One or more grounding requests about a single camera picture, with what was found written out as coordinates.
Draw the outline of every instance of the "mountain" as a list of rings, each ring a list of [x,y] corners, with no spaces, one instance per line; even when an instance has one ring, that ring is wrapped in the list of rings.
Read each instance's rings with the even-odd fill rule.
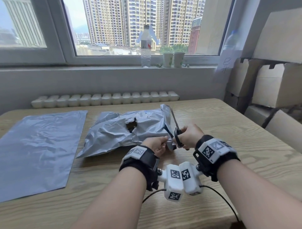
[[[75,27],[75,28],[73,28],[73,30],[77,34],[80,34],[80,33],[89,33],[87,24]]]

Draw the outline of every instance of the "wooden table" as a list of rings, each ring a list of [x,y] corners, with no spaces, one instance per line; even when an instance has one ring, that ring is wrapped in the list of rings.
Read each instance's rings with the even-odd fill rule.
[[[302,200],[302,155],[242,114],[218,99],[167,102],[180,126],[195,122],[206,134],[225,140],[237,149],[244,164]],[[77,108],[15,110],[0,116],[0,137],[27,115],[88,110],[77,152],[102,111],[127,112],[159,108],[160,103],[110,105]],[[75,159],[66,188],[0,203],[0,228],[69,228],[77,217],[118,172],[125,150]],[[190,161],[193,150],[177,149],[161,158],[159,167]],[[200,177],[226,196],[220,184]],[[163,193],[148,199],[142,207],[138,228],[228,228],[235,217],[212,190],[184,196],[180,203],[167,201]]]

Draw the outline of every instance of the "plastic water bottle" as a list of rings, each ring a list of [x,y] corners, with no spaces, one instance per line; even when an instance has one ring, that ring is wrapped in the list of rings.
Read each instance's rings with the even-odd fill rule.
[[[151,36],[149,33],[149,25],[144,25],[144,32],[140,40],[141,61],[143,68],[151,66]]]
[[[226,50],[226,49],[235,50],[237,42],[238,42],[238,33],[237,33],[237,30],[233,30],[231,35],[226,40],[226,42],[223,46],[223,50]]]

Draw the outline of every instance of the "flat plastic bag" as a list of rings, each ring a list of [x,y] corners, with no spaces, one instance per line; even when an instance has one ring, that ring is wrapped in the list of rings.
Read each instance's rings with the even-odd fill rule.
[[[66,186],[86,114],[27,116],[0,139],[0,202]]]
[[[170,108],[131,111],[124,114],[102,112],[85,138],[79,157],[108,153],[120,146],[140,145],[147,137],[169,136],[170,150],[175,149],[171,139]]]

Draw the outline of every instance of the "bottle label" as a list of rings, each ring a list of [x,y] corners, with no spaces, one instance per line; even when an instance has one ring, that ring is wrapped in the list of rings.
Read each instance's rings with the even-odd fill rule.
[[[141,40],[140,47],[141,49],[151,49],[151,40]]]

